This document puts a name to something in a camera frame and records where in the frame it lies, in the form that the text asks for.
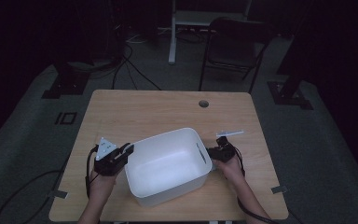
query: wooden table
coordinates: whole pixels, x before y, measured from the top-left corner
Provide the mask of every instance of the wooden table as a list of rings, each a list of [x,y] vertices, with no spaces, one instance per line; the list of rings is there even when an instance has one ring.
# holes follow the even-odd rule
[[[199,106],[200,100],[209,106]],[[272,218],[288,217],[282,193],[271,191],[280,184],[248,93],[99,90],[91,97],[59,186],[68,196],[54,199],[50,219],[76,221],[80,217],[88,201],[84,181],[87,156],[101,137],[122,146],[184,127],[195,129],[206,147],[217,146],[216,133],[220,131],[245,130],[228,140],[241,151],[246,179]],[[121,172],[101,220],[244,220],[244,214],[220,171],[211,171],[200,189],[154,207],[136,202],[125,172]]]

